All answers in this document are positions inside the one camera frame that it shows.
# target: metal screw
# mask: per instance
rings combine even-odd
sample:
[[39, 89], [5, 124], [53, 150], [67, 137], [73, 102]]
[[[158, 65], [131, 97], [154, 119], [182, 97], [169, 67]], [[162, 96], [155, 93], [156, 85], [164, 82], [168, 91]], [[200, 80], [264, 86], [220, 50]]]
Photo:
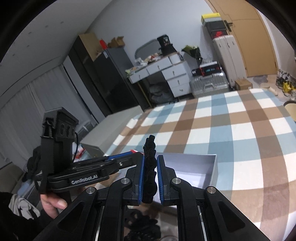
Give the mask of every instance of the metal screw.
[[216, 192], [216, 188], [214, 188], [214, 187], [208, 187], [207, 188], [207, 192], [208, 193], [211, 193], [211, 194], [214, 194]]
[[126, 177], [123, 178], [123, 179], [121, 179], [121, 183], [122, 183], [122, 184], [128, 184], [129, 181], [130, 181], [130, 180], [129, 180], [128, 178], [126, 178]]
[[173, 178], [172, 182], [175, 184], [179, 184], [179, 183], [181, 183], [181, 179], [180, 178]]
[[96, 188], [94, 188], [94, 187], [89, 187], [89, 188], [86, 190], [86, 192], [87, 192], [88, 194], [93, 194], [95, 191], [96, 191]]

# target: checkered bed cover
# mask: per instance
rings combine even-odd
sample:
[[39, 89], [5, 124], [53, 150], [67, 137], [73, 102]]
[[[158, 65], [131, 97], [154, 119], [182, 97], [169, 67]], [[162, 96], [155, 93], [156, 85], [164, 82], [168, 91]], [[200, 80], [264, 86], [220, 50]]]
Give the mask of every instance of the checkered bed cover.
[[296, 223], [296, 124], [272, 93], [235, 91], [156, 107], [132, 118], [107, 155], [143, 150], [217, 154], [216, 187], [271, 241]]

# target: desk leg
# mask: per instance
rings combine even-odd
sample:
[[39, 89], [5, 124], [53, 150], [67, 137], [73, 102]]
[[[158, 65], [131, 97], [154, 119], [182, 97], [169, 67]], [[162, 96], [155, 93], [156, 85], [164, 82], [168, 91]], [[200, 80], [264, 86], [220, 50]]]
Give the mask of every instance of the desk leg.
[[146, 94], [145, 94], [145, 92], [144, 92], [144, 90], [143, 90], [142, 86], [140, 85], [140, 83], [139, 83], [139, 82], [137, 82], [137, 84], [138, 84], [139, 88], [141, 89], [141, 91], [142, 91], [143, 95], [145, 96], [145, 99], [147, 100], [148, 104], [149, 104], [149, 105], [150, 105], [150, 107], [152, 108], [152, 105], [151, 105], [151, 103], [150, 103], [150, 101], [149, 101], [148, 97], [146, 96]]

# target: white curtain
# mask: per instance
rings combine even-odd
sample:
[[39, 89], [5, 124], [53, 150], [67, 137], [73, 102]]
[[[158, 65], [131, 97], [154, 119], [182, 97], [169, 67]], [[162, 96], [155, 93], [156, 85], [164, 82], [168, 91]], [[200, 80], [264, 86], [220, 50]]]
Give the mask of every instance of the white curtain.
[[89, 114], [62, 66], [22, 88], [0, 110], [1, 155], [26, 170], [33, 149], [40, 145], [45, 111], [64, 107], [79, 120], [77, 129], [95, 119]]

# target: large white suitcase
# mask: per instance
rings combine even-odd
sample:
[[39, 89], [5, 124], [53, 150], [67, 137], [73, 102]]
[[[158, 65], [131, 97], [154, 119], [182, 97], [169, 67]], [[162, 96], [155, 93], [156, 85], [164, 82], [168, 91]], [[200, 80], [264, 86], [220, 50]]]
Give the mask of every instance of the large white suitcase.
[[247, 77], [242, 55], [232, 35], [225, 35], [213, 39], [214, 46], [223, 66], [229, 84], [235, 86], [235, 81]]

